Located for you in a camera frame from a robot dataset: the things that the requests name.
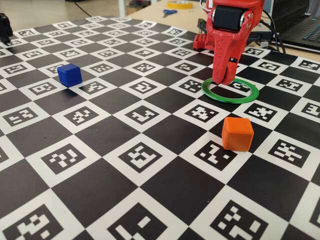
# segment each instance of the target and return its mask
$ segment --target blue scissors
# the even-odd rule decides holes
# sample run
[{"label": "blue scissors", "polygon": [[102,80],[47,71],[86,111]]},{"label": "blue scissors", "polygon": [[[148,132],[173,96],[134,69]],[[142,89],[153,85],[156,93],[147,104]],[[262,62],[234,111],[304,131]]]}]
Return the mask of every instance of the blue scissors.
[{"label": "blue scissors", "polygon": [[164,13],[164,18],[168,15],[171,15],[171,14],[176,14],[178,11],[177,10],[168,10],[168,9],[165,9],[163,10],[163,13]]}]

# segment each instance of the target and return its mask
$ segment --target tape roll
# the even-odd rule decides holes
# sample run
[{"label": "tape roll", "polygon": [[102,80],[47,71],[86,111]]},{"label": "tape roll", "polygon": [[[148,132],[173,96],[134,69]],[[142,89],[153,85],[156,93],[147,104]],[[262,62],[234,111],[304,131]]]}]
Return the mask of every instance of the tape roll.
[{"label": "tape roll", "polygon": [[171,9],[192,9],[192,2],[178,0],[178,1],[168,1],[168,8]]}]

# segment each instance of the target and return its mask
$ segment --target table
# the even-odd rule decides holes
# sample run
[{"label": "table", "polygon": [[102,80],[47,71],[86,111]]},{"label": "table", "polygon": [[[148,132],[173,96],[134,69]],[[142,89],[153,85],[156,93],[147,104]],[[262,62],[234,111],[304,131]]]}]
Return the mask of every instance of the table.
[{"label": "table", "polygon": [[[207,20],[207,15],[200,7],[200,4],[196,1],[193,1],[192,9],[178,9],[178,13],[163,18],[163,10],[167,8],[167,1],[161,0],[157,3],[152,3],[152,5],[145,7],[135,13],[132,13],[127,17],[176,26],[182,29],[187,29],[188,31],[191,31],[193,33],[198,33],[199,31],[199,29],[197,28],[198,19]],[[250,46],[258,47],[258,45],[256,45],[255,43],[252,43]],[[320,62],[320,53],[300,50],[287,46],[285,47],[285,49],[286,52],[290,55],[295,55]]]}]

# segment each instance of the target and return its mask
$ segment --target black cable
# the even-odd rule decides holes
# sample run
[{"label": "black cable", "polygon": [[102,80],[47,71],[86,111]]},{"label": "black cable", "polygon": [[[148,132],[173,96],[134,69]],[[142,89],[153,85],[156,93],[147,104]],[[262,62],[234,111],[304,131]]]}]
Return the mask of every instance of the black cable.
[{"label": "black cable", "polygon": [[77,5],[78,8],[80,8],[85,14],[87,14],[87,15],[91,18],[91,15],[90,15],[89,13],[87,13],[85,10],[83,10],[82,7],[80,7],[80,6],[76,3],[76,0],[74,0],[73,2],[74,2],[75,5]]},{"label": "black cable", "polygon": [[[263,12],[264,12],[264,13],[268,16],[268,18],[270,19],[274,31],[277,32],[277,31],[276,31],[276,25],[275,25],[275,22],[274,22],[273,18],[269,15],[269,13],[268,13],[266,10],[263,10]],[[278,39],[276,38],[276,36],[274,36],[274,38],[275,38],[275,46],[276,46],[276,49],[277,49],[278,52],[280,52],[279,46],[278,46]]]},{"label": "black cable", "polygon": [[274,36],[278,39],[278,41],[279,41],[279,43],[281,45],[283,53],[285,54],[286,53],[286,49],[285,49],[284,43],[282,42],[281,38],[278,36],[276,31],[271,26],[269,26],[267,23],[265,23],[263,20],[260,20],[260,23],[265,25],[268,29],[271,30],[271,32],[273,32]]}]

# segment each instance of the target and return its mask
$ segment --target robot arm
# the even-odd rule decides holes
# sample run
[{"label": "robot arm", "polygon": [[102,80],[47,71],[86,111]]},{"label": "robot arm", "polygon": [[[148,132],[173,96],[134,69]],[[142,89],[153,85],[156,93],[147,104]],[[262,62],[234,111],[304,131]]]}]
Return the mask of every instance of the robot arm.
[{"label": "robot arm", "polygon": [[197,34],[193,47],[214,51],[212,81],[229,85],[236,77],[237,65],[248,37],[259,24],[264,0],[207,0],[207,34]]}]

